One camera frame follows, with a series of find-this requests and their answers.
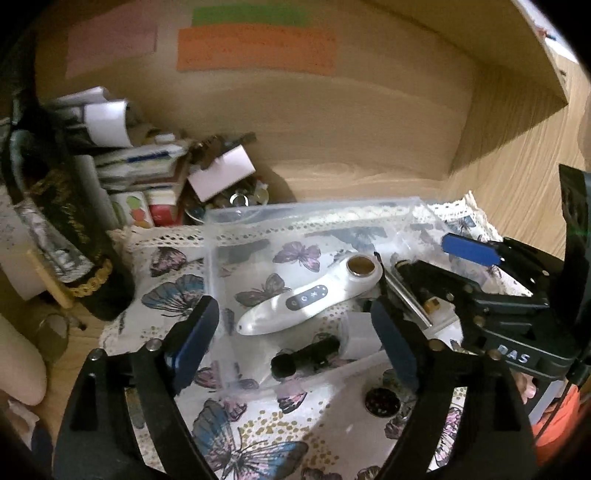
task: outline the metal rod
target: metal rod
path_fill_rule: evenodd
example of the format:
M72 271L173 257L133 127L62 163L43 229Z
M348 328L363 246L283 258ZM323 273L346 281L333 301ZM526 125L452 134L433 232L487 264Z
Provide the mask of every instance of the metal rod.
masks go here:
M423 309L422 305L418 302L414 295L407 290L404 284L386 268L384 268L384 277L388 287L390 287L390 289L402 300L411 313L414 314L414 316L425 326L425 328L432 327L433 324L431 323L431 320L427 316L427 313Z

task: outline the black cylindrical object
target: black cylindrical object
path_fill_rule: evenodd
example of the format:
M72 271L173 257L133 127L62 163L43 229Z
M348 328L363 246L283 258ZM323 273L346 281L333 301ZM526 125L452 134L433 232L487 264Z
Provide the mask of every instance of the black cylindrical object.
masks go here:
M57 278L94 316L113 320L131 303L134 282L96 219L59 122L39 104L34 47L29 36L15 49L2 175L15 210Z
M277 380L291 377L297 371L314 373L328 366L330 358L337 355L339 347L339 339L330 335L297 352L280 353L271 360L271 373Z

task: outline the round black magnet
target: round black magnet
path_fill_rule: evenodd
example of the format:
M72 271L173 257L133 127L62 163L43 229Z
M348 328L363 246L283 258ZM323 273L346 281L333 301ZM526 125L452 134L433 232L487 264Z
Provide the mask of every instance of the round black magnet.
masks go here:
M365 408L382 419L394 417L400 410L400 400L392 390L372 388L365 395Z

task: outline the cable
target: cable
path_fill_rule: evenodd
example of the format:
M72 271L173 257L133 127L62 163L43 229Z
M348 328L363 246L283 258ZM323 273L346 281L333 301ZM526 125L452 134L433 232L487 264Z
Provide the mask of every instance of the cable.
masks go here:
M566 398L566 395L569 394L569 390L570 390L571 385L572 385L572 383L570 381L566 382L566 386L564 388L564 391L562 392L562 395L558 399L558 403L556 404L556 407L554 408L552 413L550 413L548 420L546 420L546 423L544 423L544 425L542 426L542 429L538 432L538 435L535 436L534 443L538 443L538 440L540 439L540 437L544 434L544 432L546 431L546 429L548 428L550 423L552 423L552 420L554 420L554 417L556 416L560 407L564 403L564 399Z

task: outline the blue gripper pad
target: blue gripper pad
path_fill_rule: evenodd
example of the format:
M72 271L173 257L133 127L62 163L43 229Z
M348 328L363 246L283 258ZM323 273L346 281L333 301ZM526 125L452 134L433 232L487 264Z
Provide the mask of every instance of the blue gripper pad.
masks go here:
M496 247L454 233L443 236L441 248L447 254L470 260L485 267L501 263L501 256L496 252Z

